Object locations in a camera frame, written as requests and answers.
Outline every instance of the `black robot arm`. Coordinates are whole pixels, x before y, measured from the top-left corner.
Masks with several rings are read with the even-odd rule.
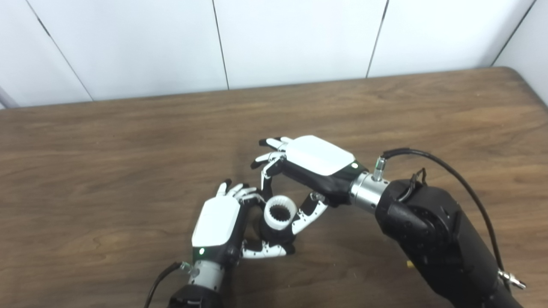
[[[409,180],[391,182],[375,218],[432,290],[457,308],[522,307],[504,288],[493,255],[451,195],[417,184],[399,201],[409,186]]]

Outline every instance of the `black cable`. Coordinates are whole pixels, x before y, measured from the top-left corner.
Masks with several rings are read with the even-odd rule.
[[[150,291],[149,291],[149,295],[147,296],[146,298],[146,302],[145,302],[145,307],[144,308],[149,308],[150,306],[150,302],[152,301],[152,297],[154,296],[154,292],[156,291],[156,288],[158,287],[158,285],[160,284],[160,281],[164,280],[164,278],[166,278],[169,274],[171,274],[172,272],[178,270],[181,268],[181,265],[182,265],[182,262],[174,262],[173,264],[171,264],[170,266],[168,266],[165,270],[163,270],[160,275],[158,275],[158,278],[156,278],[156,280],[154,281],[154,283],[152,284],[152,288],[150,288]]]
[[[489,218],[489,215],[487,214],[487,211],[485,210],[483,203],[480,201],[480,198],[477,196],[477,194],[472,189],[472,187],[468,184],[468,182],[466,182],[466,180],[448,163],[444,162],[440,158],[425,151],[409,149],[409,148],[401,148],[401,149],[385,151],[382,157],[388,160],[391,157],[399,156],[399,155],[418,155],[418,156],[426,157],[436,162],[438,165],[442,166],[445,170],[447,170],[447,172],[451,173],[457,180],[459,180],[459,182],[464,186],[468,194],[472,197],[479,211],[481,212],[481,215],[483,216],[483,220],[485,221],[485,225],[487,226],[487,231],[489,232],[489,238],[491,239],[491,245],[493,246],[493,254],[495,255],[496,263],[499,269],[501,271],[504,271],[503,259],[500,256],[499,246],[496,243],[495,230],[493,228],[493,224],[491,223],[491,219]],[[504,286],[506,287],[508,292],[511,292],[510,285],[508,284],[507,281],[504,281]]]

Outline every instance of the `silver cylindrical joint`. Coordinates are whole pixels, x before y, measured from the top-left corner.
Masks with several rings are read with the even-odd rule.
[[[364,172],[356,178],[350,188],[350,202],[370,213],[375,213],[380,197],[390,182],[373,180],[371,173]]]
[[[221,289],[225,269],[218,263],[200,260],[190,271],[189,284],[205,287],[218,292]]]
[[[384,173],[385,166],[386,166],[386,158],[379,157],[375,165],[375,170],[373,171],[373,177],[372,177],[373,181],[380,182],[383,180],[383,173]]]

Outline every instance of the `wood grain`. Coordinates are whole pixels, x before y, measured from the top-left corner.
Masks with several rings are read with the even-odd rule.
[[[191,260],[203,202],[225,178],[259,184],[249,163],[268,136],[314,134],[372,167],[395,147],[431,151],[477,190],[507,269],[548,305],[548,112],[504,68],[0,111],[0,306],[139,307],[174,260]],[[456,180],[421,158],[390,162],[388,179],[421,167],[461,202]],[[299,203],[289,179],[275,192]],[[297,254],[243,260],[228,307],[450,307],[429,290],[374,218],[330,208],[299,235]],[[168,277],[153,307],[185,283]]]

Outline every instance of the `white back plate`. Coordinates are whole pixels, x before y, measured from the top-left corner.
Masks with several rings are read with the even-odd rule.
[[[302,136],[288,143],[287,160],[319,175],[332,175],[356,159],[347,152],[316,136]]]
[[[215,197],[204,203],[192,234],[193,247],[219,246],[234,230],[240,205],[233,197]]]

